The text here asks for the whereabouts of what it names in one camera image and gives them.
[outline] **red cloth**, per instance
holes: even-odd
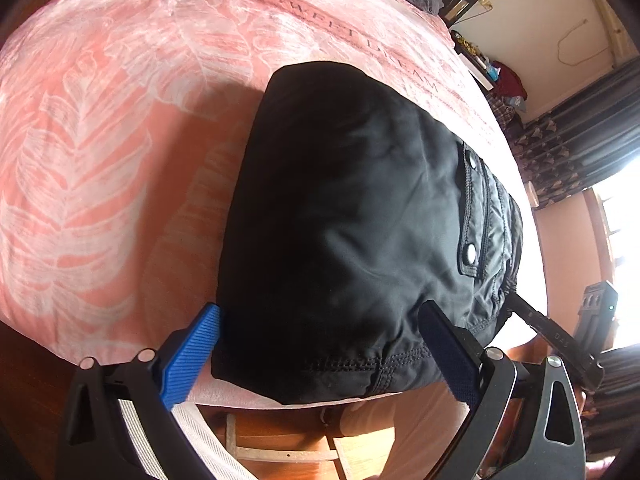
[[[518,97],[521,95],[527,100],[527,91],[522,86],[522,81],[511,68],[500,61],[494,61],[493,66],[500,69],[500,76],[495,82],[494,92],[501,97]]]

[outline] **bed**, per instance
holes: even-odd
[[[271,74],[348,62],[429,111],[520,206],[518,292],[546,312],[518,169],[437,16],[395,0],[55,0],[0,54],[0,320],[74,363],[130,360],[214,300]],[[495,343],[532,337],[510,319]],[[281,408],[210,376],[190,400]]]

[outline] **dark curtain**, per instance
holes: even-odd
[[[640,427],[640,344],[603,352],[604,381],[582,412],[587,457],[614,454]]]
[[[540,208],[617,173],[640,155],[640,57],[507,137]]]

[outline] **person's leg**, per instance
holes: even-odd
[[[406,392],[347,404],[340,416],[340,433],[344,436],[357,436],[392,428],[396,403],[399,400],[401,402],[405,395]]]
[[[380,480],[424,480],[468,412],[445,383],[402,394],[394,416],[396,440]]]

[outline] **wall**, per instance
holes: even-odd
[[[548,313],[572,334],[584,288],[604,279],[587,203],[580,193],[534,216],[545,265]]]
[[[525,121],[533,120],[611,70],[607,50],[576,67],[558,61],[558,41],[582,20],[588,22],[562,42],[563,60],[583,60],[608,47],[591,0],[491,0],[493,10],[454,25],[492,59],[513,68],[529,94]],[[478,14],[479,5],[464,17]]]

